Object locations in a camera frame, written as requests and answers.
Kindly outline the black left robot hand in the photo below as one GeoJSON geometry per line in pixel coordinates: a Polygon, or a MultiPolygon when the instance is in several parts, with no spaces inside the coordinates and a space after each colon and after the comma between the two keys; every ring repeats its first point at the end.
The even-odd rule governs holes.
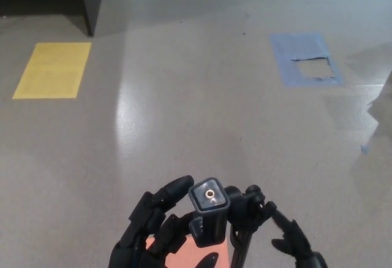
{"type": "Polygon", "coordinates": [[[179,252],[188,238],[197,248],[222,243],[229,205],[214,177],[195,183],[186,175],[156,193],[145,192],[111,252],[109,267],[165,267],[167,256],[179,252]]]}

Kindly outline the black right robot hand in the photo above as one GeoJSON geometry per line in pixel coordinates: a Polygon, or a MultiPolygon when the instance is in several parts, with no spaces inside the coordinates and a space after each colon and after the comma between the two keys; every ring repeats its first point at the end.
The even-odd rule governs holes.
{"type": "Polygon", "coordinates": [[[281,239],[273,239],[272,246],[295,259],[296,268],[327,268],[325,258],[313,251],[303,230],[295,220],[289,220],[276,210],[272,216],[276,226],[283,232],[281,239]]]}

